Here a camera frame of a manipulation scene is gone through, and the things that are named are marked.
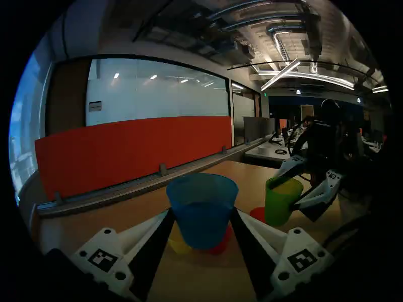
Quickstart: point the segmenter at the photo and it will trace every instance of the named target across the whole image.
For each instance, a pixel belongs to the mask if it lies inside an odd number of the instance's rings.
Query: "desk divider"
[[[231,147],[229,116],[138,119],[71,129],[35,141],[49,201],[177,167]]]

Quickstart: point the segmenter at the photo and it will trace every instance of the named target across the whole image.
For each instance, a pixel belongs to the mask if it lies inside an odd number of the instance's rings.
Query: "ceiling duct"
[[[270,4],[278,4],[278,3],[295,3],[299,4],[301,3],[301,0],[253,0],[253,1],[248,1],[248,2],[243,2],[243,3],[238,3],[229,7],[226,7],[222,10],[219,10],[209,16],[207,16],[208,20],[214,21],[219,18],[221,18],[223,15],[227,15],[236,11],[240,10],[245,10],[249,8],[253,8],[256,6],[262,6],[262,5],[270,5]]]
[[[283,43],[279,39],[279,35],[281,34],[287,34],[287,33],[306,33],[306,29],[304,26],[299,25],[299,26],[276,26],[276,27],[271,27],[267,28],[267,34],[272,38],[273,43],[276,46],[277,51],[279,52],[281,58],[283,61],[286,61],[286,65],[289,65],[290,62],[290,57],[288,56],[288,53],[286,49],[284,48]]]
[[[230,32],[230,31],[234,31],[234,30],[240,29],[245,26],[256,25],[256,24],[261,24],[261,23],[265,23],[265,22],[285,21],[285,20],[305,20],[307,18],[317,18],[318,19],[318,15],[307,16],[304,13],[273,14],[273,15],[269,15],[269,16],[242,20],[240,22],[230,24],[226,27],[223,27],[220,30],[223,32]]]
[[[245,64],[249,63],[255,56],[251,47],[242,45],[233,39],[215,41],[211,45],[216,53],[209,56],[209,59],[219,64]]]

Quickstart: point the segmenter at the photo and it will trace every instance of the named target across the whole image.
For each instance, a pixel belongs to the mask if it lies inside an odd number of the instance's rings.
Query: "desk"
[[[225,161],[204,172],[232,179],[239,188],[235,206],[249,213],[256,207],[264,206],[265,182],[276,171],[272,168]],[[304,192],[310,188],[307,181],[299,177],[296,179],[303,184]],[[166,187],[163,187],[100,209],[43,219],[39,231],[40,249],[46,253],[52,248],[59,248],[70,255],[104,227],[113,228],[119,233],[146,221],[170,207],[165,191]],[[315,223],[300,211],[294,211],[289,221],[279,229],[287,232],[289,229],[301,227],[321,242],[341,224],[339,201],[336,198],[326,213]]]
[[[277,154],[276,150],[284,150],[287,152],[285,155]],[[276,143],[265,142],[247,152],[245,152],[245,156],[253,157],[258,159],[265,159],[270,161],[282,162],[290,158],[288,153],[288,148],[280,146]]]
[[[213,173],[232,179],[239,188],[235,206],[249,213],[264,206],[264,185],[276,169],[225,161],[204,173]],[[304,191],[310,188],[307,181],[298,178]],[[104,208],[70,216],[48,218],[41,222],[40,247],[43,252],[60,248],[67,255],[77,250],[103,227],[121,232],[139,224],[170,207],[166,187],[128,199]],[[280,227],[287,232],[294,227],[305,229],[322,242],[342,224],[339,201],[336,200],[315,223],[301,212],[294,211],[289,221]],[[255,301],[255,293],[242,253],[232,234],[228,247],[221,255],[201,254],[195,251],[176,254],[166,245],[149,292],[147,302],[178,301]]]

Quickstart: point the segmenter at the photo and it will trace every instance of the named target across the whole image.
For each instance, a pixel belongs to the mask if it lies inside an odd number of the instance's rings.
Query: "wall sign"
[[[88,112],[101,111],[101,110],[102,110],[102,101],[90,102],[88,104]]]

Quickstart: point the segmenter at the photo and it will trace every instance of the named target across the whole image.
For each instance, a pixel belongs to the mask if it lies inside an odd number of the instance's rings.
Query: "glass wall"
[[[111,58],[92,61],[86,124],[229,115],[226,80],[173,64]]]
[[[259,116],[256,114],[255,100],[260,97],[256,91],[232,82],[232,99],[234,103],[234,145],[244,143],[244,116]]]
[[[35,140],[40,137],[42,93],[50,65],[48,41],[43,38],[21,76],[11,112],[9,158],[17,194],[38,169]]]

